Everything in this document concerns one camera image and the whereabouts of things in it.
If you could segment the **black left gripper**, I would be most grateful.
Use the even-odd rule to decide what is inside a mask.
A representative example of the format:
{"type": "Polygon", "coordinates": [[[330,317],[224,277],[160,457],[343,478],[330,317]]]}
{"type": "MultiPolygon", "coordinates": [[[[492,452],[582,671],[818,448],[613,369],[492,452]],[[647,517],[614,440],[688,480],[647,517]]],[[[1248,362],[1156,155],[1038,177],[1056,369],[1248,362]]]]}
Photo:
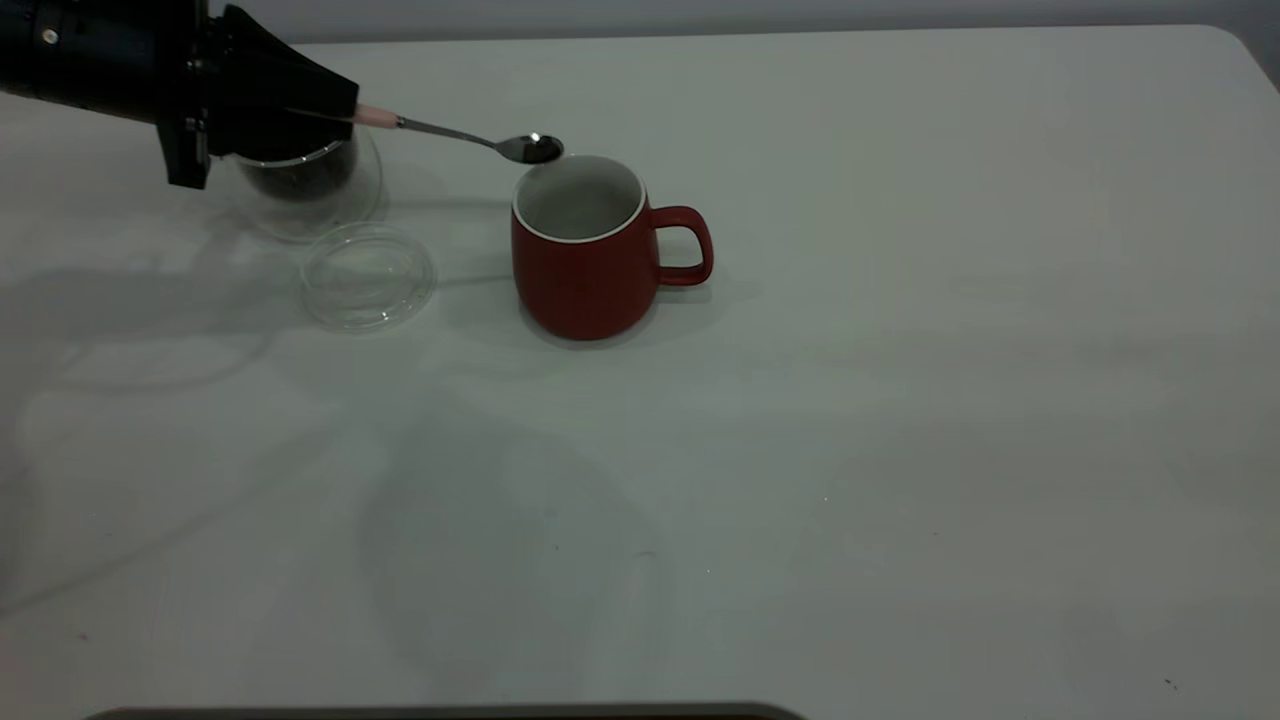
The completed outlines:
{"type": "Polygon", "coordinates": [[[192,190],[207,183],[210,152],[275,163],[351,140],[352,124],[319,117],[353,117],[360,86],[237,5],[207,37],[207,96],[232,109],[209,114],[206,138],[209,24],[206,1],[4,1],[3,92],[154,126],[169,183],[192,190]]]}

